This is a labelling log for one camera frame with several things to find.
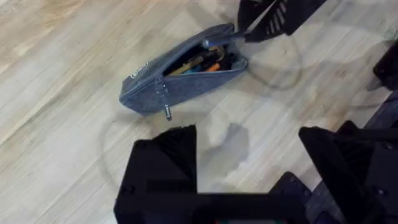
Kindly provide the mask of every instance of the wooden floor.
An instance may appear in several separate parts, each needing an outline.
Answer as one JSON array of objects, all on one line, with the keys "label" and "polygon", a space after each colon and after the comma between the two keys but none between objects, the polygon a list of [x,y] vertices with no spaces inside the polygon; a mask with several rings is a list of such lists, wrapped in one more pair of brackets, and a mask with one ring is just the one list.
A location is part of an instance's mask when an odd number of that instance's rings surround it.
[{"label": "wooden floor", "polygon": [[291,37],[239,43],[250,69],[143,118],[118,101],[141,65],[238,0],[0,0],[0,223],[116,223],[132,144],[197,124],[202,192],[267,192],[287,170],[320,180],[301,126],[363,125],[388,95],[366,91],[398,34],[396,0],[329,0]]}]

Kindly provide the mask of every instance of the floor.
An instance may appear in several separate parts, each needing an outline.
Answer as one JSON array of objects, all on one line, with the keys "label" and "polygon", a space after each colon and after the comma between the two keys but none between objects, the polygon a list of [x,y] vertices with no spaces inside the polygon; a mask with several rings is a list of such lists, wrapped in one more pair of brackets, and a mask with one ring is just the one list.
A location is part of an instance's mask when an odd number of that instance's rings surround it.
[{"label": "floor", "polygon": [[197,124],[202,192],[267,192],[287,170],[320,178],[301,126],[362,126],[388,96],[372,67],[398,36],[396,0],[329,0],[293,36],[238,43],[249,71],[143,118],[121,82],[238,0],[0,0],[0,223],[116,223],[132,144]]}]

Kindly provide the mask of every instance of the zipper tab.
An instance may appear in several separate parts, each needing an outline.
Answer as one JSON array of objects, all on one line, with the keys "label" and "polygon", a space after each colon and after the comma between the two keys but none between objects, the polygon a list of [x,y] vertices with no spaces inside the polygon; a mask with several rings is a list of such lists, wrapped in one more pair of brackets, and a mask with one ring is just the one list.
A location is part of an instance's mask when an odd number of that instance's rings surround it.
[{"label": "zipper tab", "polygon": [[160,99],[162,100],[164,104],[164,113],[166,115],[167,121],[172,120],[172,112],[170,110],[170,104],[169,104],[169,91],[166,87],[166,85],[163,82],[163,75],[157,75],[155,78],[155,89],[156,93],[159,94]]}]

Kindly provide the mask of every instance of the orange pen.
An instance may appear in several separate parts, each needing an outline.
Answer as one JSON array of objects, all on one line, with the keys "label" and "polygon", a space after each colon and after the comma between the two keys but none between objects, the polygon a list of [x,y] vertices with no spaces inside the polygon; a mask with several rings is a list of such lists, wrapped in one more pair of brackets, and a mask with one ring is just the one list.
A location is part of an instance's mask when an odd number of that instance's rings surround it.
[{"label": "orange pen", "polygon": [[215,72],[215,71],[217,71],[219,69],[220,69],[219,63],[215,63],[208,70],[206,70],[206,72]]}]

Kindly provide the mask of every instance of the pencil case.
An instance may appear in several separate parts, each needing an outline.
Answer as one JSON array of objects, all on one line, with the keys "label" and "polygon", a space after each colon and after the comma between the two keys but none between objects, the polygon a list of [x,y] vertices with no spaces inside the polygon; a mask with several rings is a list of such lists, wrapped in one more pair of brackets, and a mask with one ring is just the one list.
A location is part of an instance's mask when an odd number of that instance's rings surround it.
[{"label": "pencil case", "polygon": [[170,71],[200,50],[203,40],[234,31],[234,24],[210,27],[146,63],[123,81],[120,102],[143,116],[164,110],[166,118],[171,120],[171,106],[214,90],[247,69],[248,61],[231,42],[223,46],[224,54],[233,56],[230,67],[215,72],[169,75]]}]

